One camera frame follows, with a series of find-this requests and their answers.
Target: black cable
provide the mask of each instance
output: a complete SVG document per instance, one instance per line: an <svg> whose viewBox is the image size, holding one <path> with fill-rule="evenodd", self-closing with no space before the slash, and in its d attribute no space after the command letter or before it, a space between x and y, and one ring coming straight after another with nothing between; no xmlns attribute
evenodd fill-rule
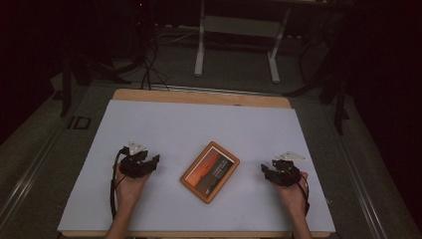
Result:
<svg viewBox="0 0 422 239"><path fill-rule="evenodd" d="M160 73L160 72L158 72L156 69L155 69L155 67L153 66L153 65L151 65L151 69L152 69L152 71L154 71L154 73L155 73L155 76L158 78L158 80L159 80L159 82L157 83L157 84L162 84L162 85L164 85L166 88L167 88L167 90L168 91L170 91L170 89L168 89L168 87L167 87L167 81L168 81L168 76L167 75L165 75L165 74L163 74L163 73ZM163 77L165 77L165 80L162 80L161 79L161 77L159 76L159 75L162 75Z"/></svg>

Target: cable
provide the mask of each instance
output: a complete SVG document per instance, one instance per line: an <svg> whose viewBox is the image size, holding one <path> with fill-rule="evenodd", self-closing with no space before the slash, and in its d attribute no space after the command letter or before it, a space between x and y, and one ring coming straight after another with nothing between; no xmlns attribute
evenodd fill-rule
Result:
<svg viewBox="0 0 422 239"><path fill-rule="evenodd" d="M196 33L199 33L199 31L195 31L195 32L192 32L192 33L185 34L185 35L183 35L183 36L181 36L181 37L179 37L179 38L176 38L176 39L174 39L174 40L172 40L172 41L169 41L169 42L161 42L161 43L158 43L158 44L160 44L160 45L172 44L172 43L175 43L175 42L177 42L177 41L182 40L183 38L187 38L187 37L189 37L189 36L192 36L192 35L194 35L194 34L196 34ZM176 34L161 34L161 35L159 35L158 37L162 37L162 36L165 36L165 35L176 35Z"/></svg>
<svg viewBox="0 0 422 239"><path fill-rule="evenodd" d="M153 83L153 84L163 84L167 88L167 90L170 91L170 89L168 89L167 84L166 84L167 81L168 81L168 76L163 74L163 73L158 72L152 64L150 66L151 66L151 69L154 71L156 77L159 79L159 83ZM159 76L159 74L162 75L163 77L165 77L165 80L162 80L161 77Z"/></svg>

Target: dark background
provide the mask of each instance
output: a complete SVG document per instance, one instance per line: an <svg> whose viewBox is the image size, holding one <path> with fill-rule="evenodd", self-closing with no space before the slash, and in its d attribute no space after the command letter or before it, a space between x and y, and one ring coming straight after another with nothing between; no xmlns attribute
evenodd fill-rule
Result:
<svg viewBox="0 0 422 239"><path fill-rule="evenodd" d="M92 4L94 1L75 2L0 3L0 143L54 92L50 79L62 71L65 37L73 37L76 46L98 60L107 61L118 54L130 57L131 49L119 47L129 45L133 23L130 8L121 5L124 1L96 1L101 10ZM216 6L211 10L221 12L221 5ZM421 229L422 207L417 187L422 147L421 1L360 1L356 6L358 11L344 25L337 42L340 59L347 58L353 53L353 46L359 44L358 58L349 63L351 75L347 91L354 97L393 180ZM159 25L198 25L199 1L157 0L153 1L152 8ZM287 35L309 31L315 15L309 9L303 11L308 12L292 13ZM244 12L262 19L278 17L277 12L248 5Z"/></svg>

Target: white table leg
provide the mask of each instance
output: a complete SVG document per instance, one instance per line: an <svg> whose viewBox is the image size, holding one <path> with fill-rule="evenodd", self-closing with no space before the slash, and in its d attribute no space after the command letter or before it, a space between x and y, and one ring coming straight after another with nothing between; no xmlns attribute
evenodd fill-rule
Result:
<svg viewBox="0 0 422 239"><path fill-rule="evenodd" d="M204 64L204 21L205 21L205 0L201 1L201 19L199 20L199 46L198 53L196 54L196 63L195 63L195 77L202 76L202 66Z"/></svg>
<svg viewBox="0 0 422 239"><path fill-rule="evenodd" d="M290 12L291 12L291 8L288 8L286 10L285 17L283 18L283 22L280 24L279 32L277 33L277 37L276 37L276 44L274 45L273 50L268 52L268 62L270 65L271 78L273 79L273 83L275 84L278 84L280 82L279 71L277 69L277 63L276 63L276 55L277 55L277 52L279 51L279 46L283 39L283 34L285 32L285 28L289 19Z"/></svg>

